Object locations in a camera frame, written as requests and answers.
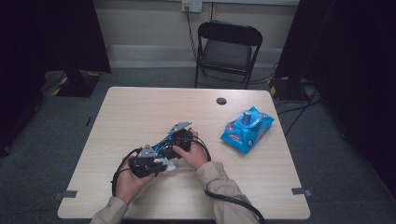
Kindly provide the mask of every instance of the beige sleeve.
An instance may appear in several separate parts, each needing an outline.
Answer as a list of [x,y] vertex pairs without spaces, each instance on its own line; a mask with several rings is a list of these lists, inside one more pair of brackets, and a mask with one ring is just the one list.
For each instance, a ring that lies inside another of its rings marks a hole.
[[[241,192],[235,181],[227,176],[220,162],[207,162],[196,173],[205,189],[250,203],[248,197]],[[212,198],[210,200],[214,205],[215,218],[218,224],[258,223],[256,216],[241,205]]]
[[107,206],[97,212],[91,221],[92,224],[118,224],[121,223],[123,216],[128,211],[128,205],[121,199],[111,197]]

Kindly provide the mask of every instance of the white wall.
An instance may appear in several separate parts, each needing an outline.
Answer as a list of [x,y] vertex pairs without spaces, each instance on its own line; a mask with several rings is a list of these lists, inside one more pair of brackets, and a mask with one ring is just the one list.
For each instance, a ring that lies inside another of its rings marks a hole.
[[[174,1],[95,1],[107,45],[190,46],[189,25],[181,3]],[[210,20],[211,3],[202,13],[190,14],[191,29]],[[216,20],[256,27],[264,37],[263,49],[282,49],[296,6],[215,3]]]

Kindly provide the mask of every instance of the person's right hand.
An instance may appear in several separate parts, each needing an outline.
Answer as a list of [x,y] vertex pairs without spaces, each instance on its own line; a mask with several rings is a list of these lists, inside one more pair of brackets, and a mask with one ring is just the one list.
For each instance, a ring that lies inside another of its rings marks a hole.
[[[193,140],[198,140],[198,132],[193,129],[189,129],[192,134]],[[195,170],[198,170],[202,165],[207,163],[207,157],[204,150],[197,143],[191,142],[191,149],[189,152],[183,150],[183,148],[178,146],[173,146],[173,150],[180,155],[186,163]]]
[[130,156],[122,165],[119,178],[117,179],[116,197],[123,200],[126,204],[130,204],[134,198],[139,194],[143,187],[145,187],[155,176],[151,174],[143,178],[135,176],[130,170],[129,163],[134,158]]

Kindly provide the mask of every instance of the snack bag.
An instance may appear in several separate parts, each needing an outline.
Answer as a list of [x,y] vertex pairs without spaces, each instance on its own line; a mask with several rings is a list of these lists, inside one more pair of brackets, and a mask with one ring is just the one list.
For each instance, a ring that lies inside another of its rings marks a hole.
[[253,106],[227,124],[221,140],[247,154],[271,128],[273,121],[273,118]]

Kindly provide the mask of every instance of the black cable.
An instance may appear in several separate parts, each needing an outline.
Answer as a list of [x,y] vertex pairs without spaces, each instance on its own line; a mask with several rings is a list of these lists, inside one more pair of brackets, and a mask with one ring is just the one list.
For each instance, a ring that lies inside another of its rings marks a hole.
[[260,211],[257,210],[257,208],[255,208],[253,205],[251,205],[249,203],[245,203],[245,202],[243,202],[241,200],[238,200],[238,199],[235,199],[233,197],[229,197],[229,196],[225,196],[225,195],[221,195],[221,194],[216,194],[216,193],[210,192],[207,189],[205,189],[205,194],[207,196],[211,197],[211,198],[214,198],[214,199],[218,199],[218,200],[222,200],[222,201],[225,201],[225,202],[235,203],[235,204],[241,205],[241,206],[245,207],[247,210],[250,210],[252,213],[254,213],[257,216],[259,223],[265,224],[265,219],[262,216],[262,213],[260,213]]
[[[321,101],[321,97],[320,97],[319,99],[317,99],[314,103],[310,104],[310,105],[315,105],[315,104],[319,103],[320,101]],[[284,110],[284,111],[279,112],[279,113],[277,113],[277,114],[278,114],[278,115],[281,115],[281,114],[284,114],[284,113],[287,113],[287,112],[290,112],[290,111],[303,109],[303,108],[306,107],[306,106],[307,106],[307,105],[303,105],[303,106],[299,106],[299,107],[296,107],[296,108],[293,108],[293,109],[287,109],[287,110]]]
[[289,131],[290,131],[291,128],[294,126],[294,124],[297,122],[297,119],[304,113],[304,111],[305,111],[310,105],[312,105],[312,101],[314,100],[317,91],[318,91],[318,85],[315,87],[314,93],[312,93],[312,96],[311,96],[311,99],[309,100],[309,102],[308,102],[306,105],[300,107],[300,108],[302,108],[302,110],[301,110],[300,113],[297,115],[297,117],[294,119],[294,121],[291,123],[291,125],[289,126],[289,128],[285,131],[285,136],[287,136],[287,135],[289,134]]
[[275,104],[275,107],[278,107],[279,105],[284,105],[284,104],[305,104],[305,102],[304,101],[282,101],[282,102]]
[[215,3],[212,2],[212,8],[210,10],[210,20],[213,21],[213,7],[215,6]]
[[113,179],[110,181],[111,183],[111,193],[113,194],[113,196],[116,196],[116,188],[117,188],[117,180],[119,179],[119,175],[122,171],[120,171],[121,167],[123,166],[123,164],[128,160],[128,158],[133,154],[133,153],[139,153],[142,150],[142,148],[136,148],[134,150],[132,150],[130,153],[128,153],[128,155],[126,155],[123,159],[122,162],[119,166],[119,168],[117,168],[116,173],[114,173],[113,175]]
[[271,75],[268,75],[268,76],[266,76],[266,77],[262,77],[262,78],[256,79],[256,80],[251,80],[251,81],[249,81],[249,84],[262,84],[262,83],[266,83],[266,82],[268,81],[268,78],[271,77],[271,76],[273,76],[274,74],[275,74],[275,73],[273,73],[273,74],[271,74]]
[[206,157],[207,157],[207,161],[212,161],[212,158],[210,157],[209,154],[209,150],[207,149],[204,141],[201,140],[201,138],[197,138],[199,141],[196,140],[191,140],[193,143],[197,143],[198,145],[200,145],[200,147],[204,150]]
[[194,37],[192,36],[191,24],[190,24],[190,9],[188,7],[184,7],[184,9],[186,10],[187,22],[189,23],[189,32],[190,32],[190,42],[191,42],[192,53],[194,54],[195,61],[197,61],[197,53],[196,53],[196,49],[195,49]]

